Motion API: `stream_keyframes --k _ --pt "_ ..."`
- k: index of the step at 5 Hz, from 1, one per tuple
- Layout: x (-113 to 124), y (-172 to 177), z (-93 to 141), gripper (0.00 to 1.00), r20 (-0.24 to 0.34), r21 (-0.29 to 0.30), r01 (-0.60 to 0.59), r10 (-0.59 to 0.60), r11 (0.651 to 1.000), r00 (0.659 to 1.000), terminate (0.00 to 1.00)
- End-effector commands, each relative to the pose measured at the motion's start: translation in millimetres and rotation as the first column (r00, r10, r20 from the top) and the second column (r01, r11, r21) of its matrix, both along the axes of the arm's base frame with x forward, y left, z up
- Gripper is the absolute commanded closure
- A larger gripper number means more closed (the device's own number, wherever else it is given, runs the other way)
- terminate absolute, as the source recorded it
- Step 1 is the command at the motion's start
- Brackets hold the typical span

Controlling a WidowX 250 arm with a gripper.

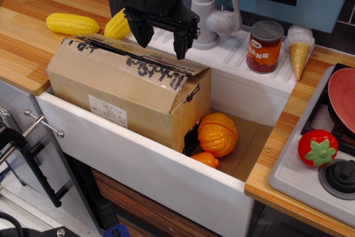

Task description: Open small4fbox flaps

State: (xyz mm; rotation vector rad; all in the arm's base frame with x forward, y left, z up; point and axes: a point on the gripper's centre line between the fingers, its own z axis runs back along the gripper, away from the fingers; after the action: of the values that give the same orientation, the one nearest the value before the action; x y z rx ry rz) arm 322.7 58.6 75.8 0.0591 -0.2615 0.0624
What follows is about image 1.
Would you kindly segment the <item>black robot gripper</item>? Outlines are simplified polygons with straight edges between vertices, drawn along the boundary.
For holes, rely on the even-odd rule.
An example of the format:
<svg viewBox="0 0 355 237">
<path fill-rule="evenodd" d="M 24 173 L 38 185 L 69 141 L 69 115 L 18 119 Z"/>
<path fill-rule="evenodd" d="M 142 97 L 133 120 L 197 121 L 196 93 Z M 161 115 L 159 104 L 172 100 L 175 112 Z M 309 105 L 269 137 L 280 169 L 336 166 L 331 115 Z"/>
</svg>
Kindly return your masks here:
<svg viewBox="0 0 355 237">
<path fill-rule="evenodd" d="M 145 48 L 154 34 L 154 27 L 174 32 L 174 51 L 178 60 L 198 37 L 199 16 L 182 0 L 120 0 L 125 17 L 137 43 Z"/>
</svg>

